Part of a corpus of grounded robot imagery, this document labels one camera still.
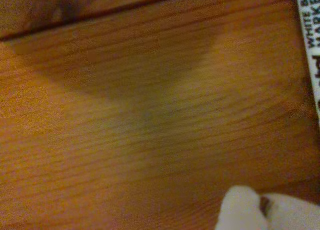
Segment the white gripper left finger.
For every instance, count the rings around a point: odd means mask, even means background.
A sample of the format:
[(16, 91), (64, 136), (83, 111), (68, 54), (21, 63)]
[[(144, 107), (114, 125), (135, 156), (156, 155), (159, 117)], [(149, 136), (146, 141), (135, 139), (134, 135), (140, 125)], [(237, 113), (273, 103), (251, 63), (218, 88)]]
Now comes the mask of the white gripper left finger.
[(268, 229), (261, 197), (252, 188), (236, 185), (225, 194), (215, 229)]

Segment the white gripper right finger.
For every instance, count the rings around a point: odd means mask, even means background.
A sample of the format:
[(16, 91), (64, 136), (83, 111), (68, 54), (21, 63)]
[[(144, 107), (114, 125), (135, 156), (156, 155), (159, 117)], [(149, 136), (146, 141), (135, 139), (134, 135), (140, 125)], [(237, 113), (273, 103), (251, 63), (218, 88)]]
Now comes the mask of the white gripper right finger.
[(268, 229), (319, 229), (320, 206), (278, 193), (263, 195), (268, 199), (265, 217)]

